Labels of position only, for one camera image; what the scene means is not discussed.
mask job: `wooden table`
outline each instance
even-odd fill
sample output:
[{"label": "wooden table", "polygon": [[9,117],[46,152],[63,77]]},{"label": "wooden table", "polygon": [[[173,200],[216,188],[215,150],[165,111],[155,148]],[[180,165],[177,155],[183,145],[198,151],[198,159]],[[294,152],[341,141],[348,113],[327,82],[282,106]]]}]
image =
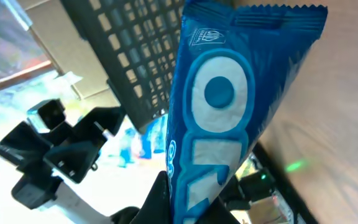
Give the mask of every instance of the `wooden table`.
[{"label": "wooden table", "polygon": [[326,28],[261,141],[320,223],[358,223],[358,0],[328,6]]}]

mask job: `blue snack package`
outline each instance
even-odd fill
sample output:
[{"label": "blue snack package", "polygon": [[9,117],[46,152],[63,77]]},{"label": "blue snack package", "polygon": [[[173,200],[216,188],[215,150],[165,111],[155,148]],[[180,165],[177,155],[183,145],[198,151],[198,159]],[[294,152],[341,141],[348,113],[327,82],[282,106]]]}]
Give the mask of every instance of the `blue snack package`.
[{"label": "blue snack package", "polygon": [[174,224],[195,223],[276,112],[328,10],[189,1],[167,125]]}]

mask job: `green light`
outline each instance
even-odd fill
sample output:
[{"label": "green light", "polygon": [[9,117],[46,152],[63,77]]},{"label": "green light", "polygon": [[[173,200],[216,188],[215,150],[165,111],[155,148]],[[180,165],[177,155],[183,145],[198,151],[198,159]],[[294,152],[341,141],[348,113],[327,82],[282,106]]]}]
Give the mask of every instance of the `green light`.
[{"label": "green light", "polygon": [[305,164],[306,164],[305,161],[294,162],[294,163],[288,165],[288,166],[285,168],[285,171],[287,171],[287,172],[296,171],[297,169],[303,167]]}]

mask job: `black basket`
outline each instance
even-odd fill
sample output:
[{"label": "black basket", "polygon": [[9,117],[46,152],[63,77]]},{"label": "black basket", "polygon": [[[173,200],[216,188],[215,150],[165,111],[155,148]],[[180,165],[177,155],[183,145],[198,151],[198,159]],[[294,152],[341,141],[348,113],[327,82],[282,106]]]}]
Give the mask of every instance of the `black basket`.
[{"label": "black basket", "polygon": [[168,111],[183,0],[61,0],[143,133]]}]

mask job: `ice cream wrapper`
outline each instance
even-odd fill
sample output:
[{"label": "ice cream wrapper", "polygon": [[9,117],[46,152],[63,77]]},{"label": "ice cream wrapper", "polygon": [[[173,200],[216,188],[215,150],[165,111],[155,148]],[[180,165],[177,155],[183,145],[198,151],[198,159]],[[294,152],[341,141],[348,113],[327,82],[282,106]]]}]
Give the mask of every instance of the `ice cream wrapper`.
[{"label": "ice cream wrapper", "polygon": [[188,1],[167,125],[174,224],[217,198],[272,119],[328,10]]}]

